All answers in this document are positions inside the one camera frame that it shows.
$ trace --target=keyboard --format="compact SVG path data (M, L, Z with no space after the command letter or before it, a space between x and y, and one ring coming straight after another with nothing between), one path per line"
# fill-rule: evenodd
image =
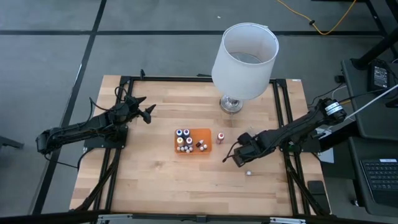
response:
M373 200L398 208L398 158L366 159L361 165Z

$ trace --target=small bottle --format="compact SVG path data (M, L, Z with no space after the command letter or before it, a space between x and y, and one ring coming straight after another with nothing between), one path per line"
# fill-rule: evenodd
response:
M224 136L223 133L218 133L216 143L217 144L221 144L223 142L223 140L224 140L224 137L225 136Z
M201 146L203 144L203 140L200 140L197 144L196 144L196 147L199 147L199 146Z
M186 138L189 137L190 132L188 129L185 129L183 133Z
M181 130L181 129L178 129L175 133L176 133L176 135L177 135L178 137L181 137L181 136L182 136L182 130Z
M186 141L187 141L188 146L191 147L193 144L192 138L187 138Z
M182 139L181 137L177 138L177 144L180 147L184 147L184 139Z

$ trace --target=lamp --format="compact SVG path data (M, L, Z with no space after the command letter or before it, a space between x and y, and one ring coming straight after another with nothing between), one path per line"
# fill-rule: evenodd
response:
M224 94L223 111L237 113L243 100L266 90L278 50L278 40L266 26L242 23L224 32L211 71L213 83Z

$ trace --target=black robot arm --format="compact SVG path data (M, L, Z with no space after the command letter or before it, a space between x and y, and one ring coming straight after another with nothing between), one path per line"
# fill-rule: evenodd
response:
M104 113L94 116L86 122L69 125L64 128L45 130L36 138L37 151L46 155L61 148L65 144L82 141L101 136L105 139L116 139L119 127L132 121L137 116L142 116L144 121L150 123L150 113L156 105L141 111L139 104L146 97L135 98L126 95L122 103L114 105Z
M248 133L240 135L238 143L241 147L234 149L234 154L230 157L234 159L238 167L241 167L247 162L274 152L278 146L290 142L300 145L317 127L323 124L332 126L341 123L346 115L343 107L336 100L329 98L319 100L316 107L306 115L282 128L265 130L254 137Z

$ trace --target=wooden table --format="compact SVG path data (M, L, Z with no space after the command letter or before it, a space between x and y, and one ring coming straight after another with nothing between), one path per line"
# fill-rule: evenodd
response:
M105 75L97 104L114 105L114 88L120 76ZM287 80L293 117L307 112L300 80ZM287 123L282 90L280 98ZM140 108L156 104L152 123L142 118L129 123L126 147L122 150L113 195L112 212L173 213L208 215L291 216L289 190L283 155L279 150L238 168L232 159L222 163L232 143L244 133L277 129L278 120L272 85L243 109L229 115L220 109L221 93L213 83L135 81L133 96L146 96ZM102 113L96 109L95 115ZM209 155L177 155L176 129L210 128L213 150ZM224 143L215 144L225 133ZM104 149L95 149L81 162L70 208L79 206L98 182ZM301 155L305 181L322 180L318 160ZM103 190L101 208L106 200ZM299 211L302 211L296 186Z

